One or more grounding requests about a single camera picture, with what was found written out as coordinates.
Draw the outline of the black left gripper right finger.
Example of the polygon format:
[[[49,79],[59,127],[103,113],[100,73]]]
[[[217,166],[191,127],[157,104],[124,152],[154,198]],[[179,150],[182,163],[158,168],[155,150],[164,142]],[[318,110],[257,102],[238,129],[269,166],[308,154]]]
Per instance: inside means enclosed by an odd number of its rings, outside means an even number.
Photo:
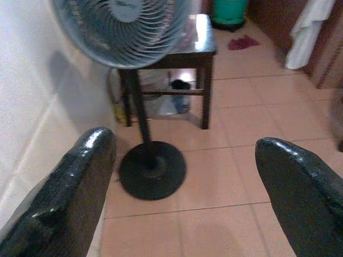
[[[343,257],[343,178],[317,154],[266,137],[255,145],[259,176],[297,257]]]

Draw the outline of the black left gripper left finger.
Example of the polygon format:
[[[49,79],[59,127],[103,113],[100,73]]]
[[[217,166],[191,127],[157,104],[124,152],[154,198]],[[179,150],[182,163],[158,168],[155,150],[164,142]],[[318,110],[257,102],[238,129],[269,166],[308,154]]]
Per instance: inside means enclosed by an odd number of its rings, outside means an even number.
[[[112,130],[86,131],[0,229],[0,257],[87,257],[115,158]]]

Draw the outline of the yellow bottle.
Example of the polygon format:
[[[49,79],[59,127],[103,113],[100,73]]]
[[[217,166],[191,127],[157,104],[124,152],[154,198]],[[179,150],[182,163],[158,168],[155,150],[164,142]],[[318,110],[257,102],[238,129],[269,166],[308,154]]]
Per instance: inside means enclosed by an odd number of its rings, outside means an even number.
[[[122,107],[122,105],[120,103],[113,105],[113,112],[114,112],[114,116],[115,116],[116,120],[120,124],[123,124],[124,126],[126,126],[125,111],[124,111],[124,108]]]

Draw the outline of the clear plastic bag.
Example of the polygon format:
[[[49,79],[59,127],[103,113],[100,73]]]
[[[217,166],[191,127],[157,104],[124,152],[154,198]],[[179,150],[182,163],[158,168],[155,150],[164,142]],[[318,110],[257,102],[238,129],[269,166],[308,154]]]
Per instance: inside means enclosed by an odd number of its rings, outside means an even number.
[[[194,85],[172,76],[171,70],[139,70],[142,91],[190,90]],[[145,110],[149,117],[185,114],[190,110],[189,95],[144,95]]]

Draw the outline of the brown wooden cabinet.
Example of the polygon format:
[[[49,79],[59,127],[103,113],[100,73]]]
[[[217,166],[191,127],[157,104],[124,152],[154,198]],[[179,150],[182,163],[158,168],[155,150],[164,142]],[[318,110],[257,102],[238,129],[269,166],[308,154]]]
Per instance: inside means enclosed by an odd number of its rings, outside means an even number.
[[[286,54],[292,46],[291,29],[294,27],[301,11],[308,0],[249,0],[248,17],[272,40],[274,45]],[[314,50],[303,69],[308,75],[313,75],[315,68],[322,68],[319,59],[332,37],[332,33],[343,15],[343,0],[334,0],[333,10],[324,21],[319,32]]]

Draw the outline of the white hanging towel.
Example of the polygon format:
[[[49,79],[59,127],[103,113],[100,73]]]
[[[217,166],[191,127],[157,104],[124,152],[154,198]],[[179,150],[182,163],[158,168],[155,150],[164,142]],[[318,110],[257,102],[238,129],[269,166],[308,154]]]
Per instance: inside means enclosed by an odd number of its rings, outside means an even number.
[[[335,1],[307,1],[290,33],[293,44],[286,56],[285,68],[297,70],[309,63],[322,24],[330,17]]]

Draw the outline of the purple cloth scrap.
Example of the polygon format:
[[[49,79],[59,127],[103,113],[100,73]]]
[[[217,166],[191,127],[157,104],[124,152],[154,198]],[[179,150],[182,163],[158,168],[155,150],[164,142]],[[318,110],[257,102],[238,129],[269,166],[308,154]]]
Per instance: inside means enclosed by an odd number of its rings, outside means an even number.
[[[237,51],[237,50],[244,50],[250,47],[254,47],[254,46],[259,46],[260,43],[251,38],[248,35],[244,35],[244,37],[238,38],[238,39],[232,39],[229,43],[228,43],[228,49],[231,51]]]

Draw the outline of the dark wooden stool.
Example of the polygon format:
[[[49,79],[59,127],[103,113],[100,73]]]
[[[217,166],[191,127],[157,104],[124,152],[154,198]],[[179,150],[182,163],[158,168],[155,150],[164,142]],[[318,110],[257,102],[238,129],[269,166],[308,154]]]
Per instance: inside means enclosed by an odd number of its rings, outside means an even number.
[[[147,69],[195,69],[196,89],[144,90],[143,95],[202,96],[203,112],[200,127],[207,130],[210,126],[213,59],[217,53],[215,36],[208,14],[196,15],[195,34],[197,41],[189,42],[186,48],[175,50],[162,60],[148,66]]]

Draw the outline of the grey pedestal fan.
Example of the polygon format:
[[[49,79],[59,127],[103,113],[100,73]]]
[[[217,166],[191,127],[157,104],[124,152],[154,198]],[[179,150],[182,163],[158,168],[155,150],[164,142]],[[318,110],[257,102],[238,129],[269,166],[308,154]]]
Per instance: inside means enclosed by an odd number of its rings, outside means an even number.
[[[175,146],[151,139],[138,70],[174,50],[188,19],[188,0],[51,0],[69,38],[89,58],[121,70],[131,89],[142,143],[122,159],[118,176],[135,198],[154,201],[175,193],[187,165]]]

